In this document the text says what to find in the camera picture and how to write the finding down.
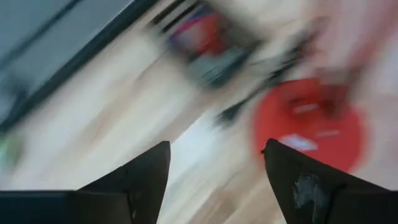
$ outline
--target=wooden floor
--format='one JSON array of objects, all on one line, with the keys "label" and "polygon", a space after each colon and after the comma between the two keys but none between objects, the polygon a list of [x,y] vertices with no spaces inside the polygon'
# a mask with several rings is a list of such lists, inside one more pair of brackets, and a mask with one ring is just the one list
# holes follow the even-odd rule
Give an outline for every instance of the wooden floor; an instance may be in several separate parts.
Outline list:
[{"label": "wooden floor", "polygon": [[[232,13],[244,12],[259,32],[272,34],[272,44],[253,60],[281,52],[311,3],[223,1]],[[14,130],[24,140],[24,153],[5,188],[78,189],[168,140],[172,161],[159,223],[283,223],[251,152],[250,115],[256,102],[234,126],[214,123],[215,115],[245,96],[268,68],[245,68],[219,90],[196,86],[147,29],[169,2],[126,30]],[[394,96],[374,90],[358,97],[372,127],[367,146],[375,150],[355,174],[389,188],[398,187],[390,178],[398,170],[391,161],[397,155]]]}]

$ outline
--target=red circular object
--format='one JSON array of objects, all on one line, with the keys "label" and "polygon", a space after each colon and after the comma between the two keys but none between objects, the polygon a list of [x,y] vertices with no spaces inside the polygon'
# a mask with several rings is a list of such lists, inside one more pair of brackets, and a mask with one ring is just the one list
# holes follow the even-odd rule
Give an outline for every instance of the red circular object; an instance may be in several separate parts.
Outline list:
[{"label": "red circular object", "polygon": [[341,116],[329,118],[320,106],[297,115],[292,112],[297,103],[287,103],[292,96],[305,97],[301,101],[305,103],[317,101],[318,90],[316,79],[295,80],[275,87],[260,101],[253,120],[257,153],[274,138],[339,170],[349,172],[355,167],[363,154],[363,130],[354,108],[346,105]]}]

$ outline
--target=red disc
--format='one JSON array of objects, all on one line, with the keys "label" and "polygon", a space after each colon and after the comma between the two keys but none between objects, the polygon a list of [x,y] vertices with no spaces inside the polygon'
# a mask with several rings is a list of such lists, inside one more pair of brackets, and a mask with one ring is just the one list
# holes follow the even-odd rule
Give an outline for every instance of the red disc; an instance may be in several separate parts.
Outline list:
[{"label": "red disc", "polygon": [[[302,89],[303,86],[314,86],[314,79],[289,83]],[[306,98],[308,94],[319,94],[309,89],[305,91]],[[327,117],[321,108],[294,115],[287,106],[288,92],[291,89],[287,91],[286,85],[282,84],[258,104],[253,120],[256,152],[260,153],[268,139],[274,138],[320,162],[345,172],[351,171],[363,154],[363,130],[358,112],[347,105],[338,118]]]}]

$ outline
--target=floor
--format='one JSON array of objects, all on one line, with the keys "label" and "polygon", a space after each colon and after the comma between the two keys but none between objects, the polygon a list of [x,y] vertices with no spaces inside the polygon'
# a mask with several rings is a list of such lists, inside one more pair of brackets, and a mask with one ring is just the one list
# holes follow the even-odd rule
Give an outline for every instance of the floor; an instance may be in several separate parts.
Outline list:
[{"label": "floor", "polygon": [[[311,0],[228,2],[231,13],[271,34],[271,44],[256,61],[283,51],[289,34],[302,26]],[[250,115],[256,101],[234,126],[214,122],[272,65],[246,67],[219,90],[196,86],[147,28],[169,3],[162,1],[121,34],[14,130],[25,147],[5,188],[78,189],[168,140],[172,161],[158,223],[283,223],[251,150]],[[367,124],[375,127],[368,147],[382,150],[370,151],[355,174],[393,189],[398,181],[389,177],[398,167],[384,152],[396,155],[391,119],[398,106],[395,92],[374,92],[359,93],[357,102],[367,111]],[[378,104],[370,106],[371,100]]]}]

